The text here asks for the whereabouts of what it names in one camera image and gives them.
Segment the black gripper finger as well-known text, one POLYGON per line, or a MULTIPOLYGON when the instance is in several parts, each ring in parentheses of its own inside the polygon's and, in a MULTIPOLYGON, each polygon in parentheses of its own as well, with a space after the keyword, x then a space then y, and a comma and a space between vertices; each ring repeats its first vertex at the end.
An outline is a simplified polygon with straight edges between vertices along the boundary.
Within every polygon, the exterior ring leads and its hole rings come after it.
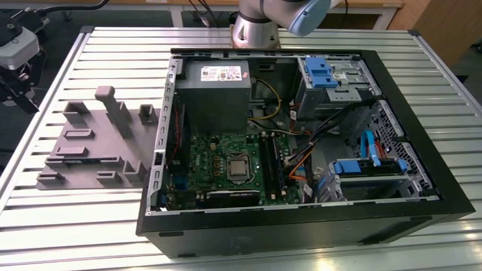
POLYGON ((34 114, 38 111, 37 105, 25 95, 14 97, 14 103, 26 114, 34 114))

